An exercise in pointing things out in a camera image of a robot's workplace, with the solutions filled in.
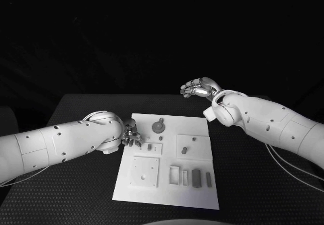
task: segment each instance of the circular knob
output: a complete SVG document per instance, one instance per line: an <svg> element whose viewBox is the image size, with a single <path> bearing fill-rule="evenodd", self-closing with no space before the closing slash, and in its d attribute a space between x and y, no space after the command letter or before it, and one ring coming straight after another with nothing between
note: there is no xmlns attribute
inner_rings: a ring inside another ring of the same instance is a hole
<svg viewBox="0 0 324 225"><path fill-rule="evenodd" d="M155 133L160 134L166 129L165 123L155 122L152 129L153 129Z"/></svg>

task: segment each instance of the table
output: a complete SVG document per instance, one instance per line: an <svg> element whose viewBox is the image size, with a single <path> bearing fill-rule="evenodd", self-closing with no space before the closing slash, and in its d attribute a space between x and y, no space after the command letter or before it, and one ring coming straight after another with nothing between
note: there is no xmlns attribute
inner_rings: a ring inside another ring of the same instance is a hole
<svg viewBox="0 0 324 225"><path fill-rule="evenodd" d="M182 95L64 96L48 125L81 120L91 112L113 111L204 117L211 102ZM0 208L2 224L140 225L166 219L196 218L234 224L323 224L324 193L297 181L274 162L264 143L238 126L209 123L221 210L113 201L124 146L111 155L91 154L51 166L12 187ZM313 172L312 164L289 151L281 156ZM309 183L317 179L290 171ZM18 178L28 178L35 172Z"/></svg>

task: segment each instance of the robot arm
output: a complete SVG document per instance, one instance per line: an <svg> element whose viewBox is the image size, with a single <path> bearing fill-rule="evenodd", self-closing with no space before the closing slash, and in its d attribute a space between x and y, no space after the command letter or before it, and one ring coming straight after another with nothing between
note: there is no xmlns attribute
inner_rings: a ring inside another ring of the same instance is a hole
<svg viewBox="0 0 324 225"><path fill-rule="evenodd" d="M324 125L278 103L234 90L214 91L206 81L211 79L205 77L195 86L183 85L181 93L186 98L193 94L212 98L212 106L204 112L208 121L218 119L228 127L242 127L257 140L294 152L324 169Z"/></svg>
<svg viewBox="0 0 324 225"><path fill-rule="evenodd" d="M142 145L136 120L126 123L113 112L0 137L0 183L44 167L65 162L94 150L110 154L123 142Z"/></svg>

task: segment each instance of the small part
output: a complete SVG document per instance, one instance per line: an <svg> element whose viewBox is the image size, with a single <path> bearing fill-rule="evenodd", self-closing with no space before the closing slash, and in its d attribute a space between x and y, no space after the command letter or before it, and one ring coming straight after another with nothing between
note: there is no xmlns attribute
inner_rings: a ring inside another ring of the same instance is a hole
<svg viewBox="0 0 324 225"><path fill-rule="evenodd" d="M201 188L202 187L201 170L195 169L192 171L192 175L193 175L193 187Z"/></svg>
<svg viewBox="0 0 324 225"><path fill-rule="evenodd" d="M183 186L188 186L188 171L183 170Z"/></svg>
<svg viewBox="0 0 324 225"><path fill-rule="evenodd" d="M211 173L206 173L206 178L208 178L208 187L212 187L212 179L211 179Z"/></svg>
<svg viewBox="0 0 324 225"><path fill-rule="evenodd" d="M179 185L179 167L170 166L169 184Z"/></svg>
<svg viewBox="0 0 324 225"><path fill-rule="evenodd" d="M152 129L153 129L155 133L157 133L157 134L160 134L166 129L163 121L165 121L163 118L160 118L159 122L155 122L155 124L152 126Z"/></svg>
<svg viewBox="0 0 324 225"><path fill-rule="evenodd" d="M182 151L182 153L183 153L183 154L186 154L186 153L188 153L188 148L186 148L186 147L183 147L183 151Z"/></svg>

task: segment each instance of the small cylinder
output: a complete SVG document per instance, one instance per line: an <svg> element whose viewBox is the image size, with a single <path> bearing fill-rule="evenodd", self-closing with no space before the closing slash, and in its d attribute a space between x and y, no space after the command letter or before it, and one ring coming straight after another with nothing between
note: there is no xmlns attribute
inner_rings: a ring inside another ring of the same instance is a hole
<svg viewBox="0 0 324 225"><path fill-rule="evenodd" d="M193 187L201 188L202 187L202 177L201 177L201 170L193 170L192 171L192 176L193 176Z"/></svg>
<svg viewBox="0 0 324 225"><path fill-rule="evenodd" d="M186 147L183 147L183 151L182 151L182 153L183 153L183 154L186 154L186 153L188 153L188 148L186 148Z"/></svg>
<svg viewBox="0 0 324 225"><path fill-rule="evenodd" d="M211 179L211 173L206 173L206 178L208 178L208 187L212 187L212 179Z"/></svg>

